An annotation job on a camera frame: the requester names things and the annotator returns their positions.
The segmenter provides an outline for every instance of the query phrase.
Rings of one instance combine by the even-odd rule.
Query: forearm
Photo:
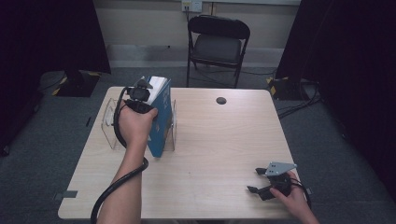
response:
[[[146,145],[146,142],[141,142],[128,146],[113,182],[142,165]],[[139,223],[141,189],[142,174],[136,175],[122,184],[105,199],[98,223]]]
[[[317,218],[315,217],[315,215],[312,213],[311,210],[307,211],[305,214],[303,214],[298,218],[304,224],[319,224],[319,221],[317,220]]]

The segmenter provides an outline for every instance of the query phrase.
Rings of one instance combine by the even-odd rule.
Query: black circular sticker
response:
[[[227,103],[227,100],[224,97],[219,97],[218,99],[216,99],[216,102],[219,105],[225,105],[225,103]]]

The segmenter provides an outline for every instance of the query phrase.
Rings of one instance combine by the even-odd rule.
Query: black folding chair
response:
[[[189,58],[186,86],[189,87],[190,62],[193,62],[195,70],[197,63],[234,68],[233,87],[236,88],[250,38],[248,26],[239,20],[200,15],[189,20],[188,30]],[[192,34],[198,34],[195,43]]]

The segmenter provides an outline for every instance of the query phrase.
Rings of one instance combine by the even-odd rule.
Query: acrylic book holder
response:
[[[116,112],[117,100],[110,98],[106,105],[105,114],[102,119],[102,131],[105,134],[107,142],[114,150],[125,149],[125,147],[117,139],[114,133],[114,113]],[[174,151],[176,147],[177,136],[177,104],[176,100],[172,102],[172,123],[168,129],[167,137],[163,151]]]

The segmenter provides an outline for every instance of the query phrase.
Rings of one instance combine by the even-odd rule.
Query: wooden table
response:
[[[112,87],[106,94],[67,189],[77,196],[63,199],[60,218],[89,219],[120,166],[124,149],[111,149],[101,130],[106,104],[120,90]],[[171,97],[177,101],[176,149],[159,159],[146,150],[142,218],[290,217],[278,200],[263,202],[247,189],[269,185],[255,168],[293,163],[269,92],[172,88]],[[219,105],[218,97],[227,103]]]

